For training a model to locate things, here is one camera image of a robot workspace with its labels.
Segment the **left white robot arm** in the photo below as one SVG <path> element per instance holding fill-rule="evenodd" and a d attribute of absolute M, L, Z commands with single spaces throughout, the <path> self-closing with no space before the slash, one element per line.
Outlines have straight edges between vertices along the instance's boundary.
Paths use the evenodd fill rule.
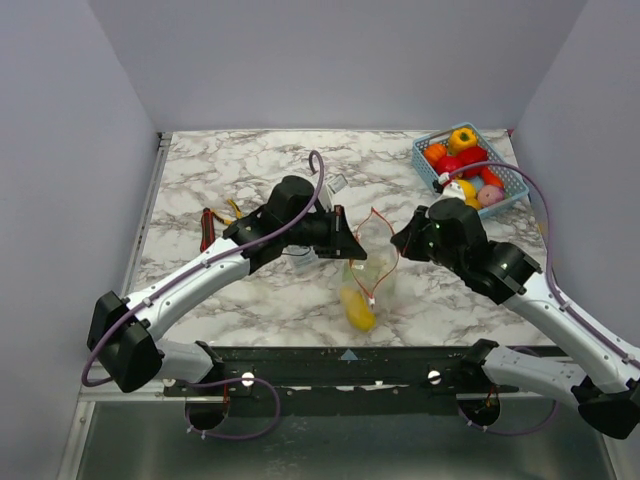
<path fill-rule="evenodd" d="M 308 180 L 287 176 L 264 205 L 234 221 L 174 273 L 125 298 L 112 291 L 103 294 L 87 338 L 91 360 L 98 361 L 124 393 L 161 378 L 186 381 L 201 395 L 214 393 L 222 372 L 213 350 L 202 342 L 164 339 L 179 319 L 217 291 L 278 259 L 290 246 L 309 247 L 324 259 L 366 259 L 343 207 L 326 207 L 319 195 Z"/>

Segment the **yellow toy corn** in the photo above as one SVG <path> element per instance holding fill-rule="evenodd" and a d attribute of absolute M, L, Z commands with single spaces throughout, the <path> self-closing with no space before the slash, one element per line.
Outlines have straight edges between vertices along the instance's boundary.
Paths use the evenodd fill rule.
<path fill-rule="evenodd" d="M 359 289 L 343 287 L 340 300 L 349 324 L 361 331 L 369 332 L 376 326 L 376 316 Z"/>

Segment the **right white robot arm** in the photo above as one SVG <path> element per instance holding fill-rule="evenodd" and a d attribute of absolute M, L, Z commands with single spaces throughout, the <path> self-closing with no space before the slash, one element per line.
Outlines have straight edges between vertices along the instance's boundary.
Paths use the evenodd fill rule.
<path fill-rule="evenodd" d="M 618 440 L 638 426 L 638 348 L 564 297 L 550 273 L 518 246 L 488 239 L 472 207 L 455 198 L 420 206 L 391 243 L 401 257 L 442 266 L 473 292 L 519 315 L 571 360 L 556 362 L 482 339 L 459 364 L 467 389 L 500 385 L 545 396 Z"/>

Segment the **clear zip top bag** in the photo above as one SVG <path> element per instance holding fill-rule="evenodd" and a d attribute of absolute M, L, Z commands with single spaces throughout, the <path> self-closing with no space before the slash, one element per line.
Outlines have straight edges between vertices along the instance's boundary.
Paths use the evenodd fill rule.
<path fill-rule="evenodd" d="M 390 243 L 394 229 L 375 208 L 358 225 L 356 240 L 367 259 L 350 260 L 342 270 L 338 289 L 349 324 L 369 332 L 383 323 L 396 300 L 396 269 L 399 254 Z"/>

